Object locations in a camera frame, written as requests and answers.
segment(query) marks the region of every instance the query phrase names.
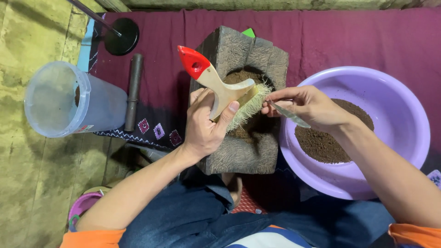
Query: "forearm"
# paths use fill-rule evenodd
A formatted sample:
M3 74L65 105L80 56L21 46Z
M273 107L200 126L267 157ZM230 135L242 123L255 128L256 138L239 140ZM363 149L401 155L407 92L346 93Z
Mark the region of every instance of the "forearm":
M79 220L78 231L121 230L182 170L197 159L182 146L122 180Z
M398 223L441 228L441 191L360 120L332 134Z

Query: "metal blade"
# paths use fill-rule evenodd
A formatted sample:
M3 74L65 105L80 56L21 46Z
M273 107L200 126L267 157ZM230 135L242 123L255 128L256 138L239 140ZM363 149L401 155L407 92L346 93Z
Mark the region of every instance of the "metal blade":
M289 112L288 110L280 107L279 105L275 104L273 101L266 101L266 102L271 104L271 106L273 108L277 109L277 111L279 111L286 118L289 118L292 121L294 121L294 123L297 123L297 125L299 125L300 127L311 128L311 126L308 123L306 123L304 120L302 120L300 117L298 117L297 115L295 115L295 114Z

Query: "blue jeans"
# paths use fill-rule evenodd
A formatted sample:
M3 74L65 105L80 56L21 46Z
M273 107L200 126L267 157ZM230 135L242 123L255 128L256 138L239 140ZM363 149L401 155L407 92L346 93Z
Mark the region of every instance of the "blue jeans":
M222 248L269 225L317 248L365 248L393 218L379 201L314 196L290 212L228 214L232 198L217 175L198 168L160 192L127 227L121 248Z

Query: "orange sleeve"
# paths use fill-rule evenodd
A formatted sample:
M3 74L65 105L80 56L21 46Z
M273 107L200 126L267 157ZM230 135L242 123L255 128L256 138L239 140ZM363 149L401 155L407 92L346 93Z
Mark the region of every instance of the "orange sleeve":
M119 231L83 231L65 233L60 248L119 248L123 233Z
M441 229L410 224L389 225L389 235L395 244L411 244L424 248L441 248Z

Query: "red brush handle tip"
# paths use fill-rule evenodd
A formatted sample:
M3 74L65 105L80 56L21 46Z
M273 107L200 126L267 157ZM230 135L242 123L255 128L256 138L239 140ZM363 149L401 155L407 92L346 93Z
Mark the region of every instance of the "red brush handle tip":
M210 66L210 61L207 58L191 48L179 45L178 51L184 69L195 80Z

